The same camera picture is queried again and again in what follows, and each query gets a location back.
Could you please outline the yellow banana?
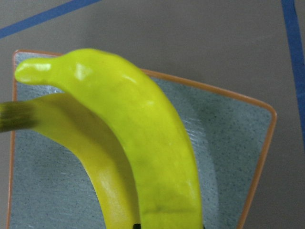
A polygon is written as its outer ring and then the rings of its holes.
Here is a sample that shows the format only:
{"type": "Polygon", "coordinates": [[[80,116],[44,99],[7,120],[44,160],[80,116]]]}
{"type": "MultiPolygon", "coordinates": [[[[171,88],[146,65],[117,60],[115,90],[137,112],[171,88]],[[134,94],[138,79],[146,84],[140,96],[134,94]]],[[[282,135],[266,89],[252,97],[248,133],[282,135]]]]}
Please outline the yellow banana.
{"type": "Polygon", "coordinates": [[[142,228],[202,228],[189,136],[160,87],[134,64],[113,53],[81,49],[24,60],[15,79],[60,88],[110,127],[131,165],[142,228]]]}
{"type": "Polygon", "coordinates": [[[0,105],[13,130],[10,229],[138,229],[137,194],[116,137],[67,94],[0,105]]]}

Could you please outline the grey square plate orange rim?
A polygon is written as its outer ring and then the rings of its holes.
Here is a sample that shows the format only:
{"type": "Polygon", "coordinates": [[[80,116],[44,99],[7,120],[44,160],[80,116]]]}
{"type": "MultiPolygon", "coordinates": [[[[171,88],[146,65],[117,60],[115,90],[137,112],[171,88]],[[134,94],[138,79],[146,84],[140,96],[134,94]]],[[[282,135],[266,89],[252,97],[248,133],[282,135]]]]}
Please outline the grey square plate orange rim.
{"type": "MultiPolygon", "coordinates": [[[[67,94],[76,100],[58,87],[25,84],[15,79],[15,70],[22,61],[60,56],[16,51],[12,58],[14,102],[51,94],[67,94]]],[[[166,95],[191,141],[200,184],[202,229],[241,229],[275,128],[274,109],[266,103],[224,89],[162,73],[141,71],[166,95]]],[[[126,154],[125,157],[134,180],[126,154]]],[[[140,217],[138,194],[137,204],[140,217]]]]}

